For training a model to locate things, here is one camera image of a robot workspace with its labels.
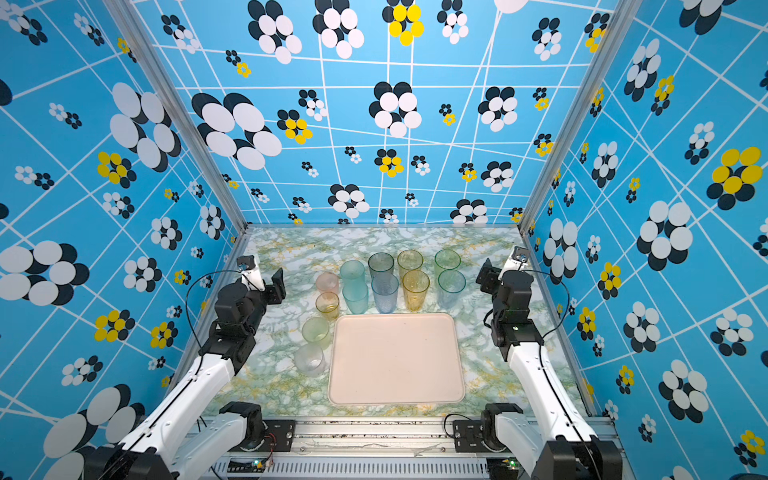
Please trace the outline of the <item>short pink dimpled cup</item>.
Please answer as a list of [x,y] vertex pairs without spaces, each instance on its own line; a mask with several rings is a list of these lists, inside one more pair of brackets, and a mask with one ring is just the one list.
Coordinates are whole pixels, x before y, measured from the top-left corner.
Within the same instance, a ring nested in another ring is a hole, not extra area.
[[334,293],[338,294],[340,291],[340,278],[337,274],[325,271],[318,275],[315,286],[321,293]]

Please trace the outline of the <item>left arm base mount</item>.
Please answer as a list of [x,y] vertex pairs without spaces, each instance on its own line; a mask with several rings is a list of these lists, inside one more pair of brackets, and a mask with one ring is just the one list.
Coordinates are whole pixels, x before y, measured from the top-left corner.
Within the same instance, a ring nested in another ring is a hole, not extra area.
[[231,452],[257,452],[260,454],[290,452],[295,437],[295,420],[267,419],[263,421],[264,437],[260,441],[246,440],[243,445],[235,446]]

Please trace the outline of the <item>blue clear tall glass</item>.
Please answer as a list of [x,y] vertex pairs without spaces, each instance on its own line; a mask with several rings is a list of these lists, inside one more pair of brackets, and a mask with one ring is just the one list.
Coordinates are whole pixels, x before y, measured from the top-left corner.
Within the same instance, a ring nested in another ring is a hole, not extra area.
[[438,305],[448,310],[453,308],[460,294],[466,288],[466,278],[458,270],[444,270],[438,276]]

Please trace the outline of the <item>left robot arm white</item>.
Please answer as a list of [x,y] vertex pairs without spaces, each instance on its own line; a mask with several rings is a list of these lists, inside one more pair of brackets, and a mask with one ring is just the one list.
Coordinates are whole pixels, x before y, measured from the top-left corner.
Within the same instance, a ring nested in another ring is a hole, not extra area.
[[255,347],[255,336],[270,305],[286,297],[284,273],[269,282],[253,257],[243,256],[239,277],[221,288],[216,317],[197,358],[160,405],[112,446],[85,461],[86,479],[199,479],[236,447],[274,450],[260,405],[230,402],[193,439],[188,432],[214,397],[240,372]]

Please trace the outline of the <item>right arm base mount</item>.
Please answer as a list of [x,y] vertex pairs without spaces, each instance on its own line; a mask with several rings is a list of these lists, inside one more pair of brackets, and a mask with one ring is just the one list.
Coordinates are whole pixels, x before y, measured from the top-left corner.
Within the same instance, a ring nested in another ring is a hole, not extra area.
[[451,422],[450,433],[457,453],[491,453],[483,437],[482,422],[458,419]]

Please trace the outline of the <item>yellow tall glass front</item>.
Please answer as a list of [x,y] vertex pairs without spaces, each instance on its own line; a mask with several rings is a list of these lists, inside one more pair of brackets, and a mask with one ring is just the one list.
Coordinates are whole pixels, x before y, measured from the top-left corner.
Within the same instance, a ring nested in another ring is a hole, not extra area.
[[402,286],[407,309],[412,312],[419,311],[430,287],[429,276],[419,269],[407,271],[402,278]]

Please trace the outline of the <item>green tall glass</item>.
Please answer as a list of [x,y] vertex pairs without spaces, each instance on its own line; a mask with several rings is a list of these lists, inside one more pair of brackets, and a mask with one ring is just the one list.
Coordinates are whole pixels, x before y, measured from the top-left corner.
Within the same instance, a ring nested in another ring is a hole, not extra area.
[[437,274],[445,270],[457,270],[461,265],[461,256],[452,249],[439,250],[434,256]]

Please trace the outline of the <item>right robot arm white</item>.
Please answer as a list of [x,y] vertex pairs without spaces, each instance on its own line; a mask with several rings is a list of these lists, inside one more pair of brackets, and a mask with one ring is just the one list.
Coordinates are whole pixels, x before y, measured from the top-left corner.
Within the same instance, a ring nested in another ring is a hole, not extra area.
[[568,397],[545,350],[545,335],[530,317],[533,276],[486,260],[476,283],[491,296],[484,317],[491,340],[518,378],[536,420],[532,426],[515,404],[488,404],[481,416],[485,444],[510,451],[527,479],[622,478],[619,448],[600,439]]

